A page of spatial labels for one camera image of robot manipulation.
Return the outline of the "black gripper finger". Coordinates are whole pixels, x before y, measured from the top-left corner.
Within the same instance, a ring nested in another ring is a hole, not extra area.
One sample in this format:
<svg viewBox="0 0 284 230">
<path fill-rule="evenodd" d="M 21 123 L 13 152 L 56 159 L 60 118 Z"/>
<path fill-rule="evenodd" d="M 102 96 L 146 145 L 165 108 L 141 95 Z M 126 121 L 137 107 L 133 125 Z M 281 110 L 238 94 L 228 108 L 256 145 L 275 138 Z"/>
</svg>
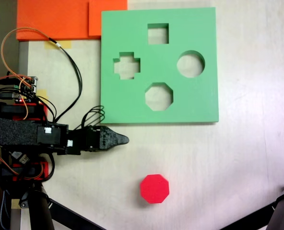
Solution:
<svg viewBox="0 0 284 230">
<path fill-rule="evenodd" d="M 122 145 L 122 141 L 117 138 L 100 138 L 99 150 L 107 151 L 119 145 Z"/>
<path fill-rule="evenodd" d="M 129 142 L 129 138 L 125 135 L 116 133 L 112 129 L 101 126 L 100 127 L 100 141 L 101 142 Z"/>
</svg>

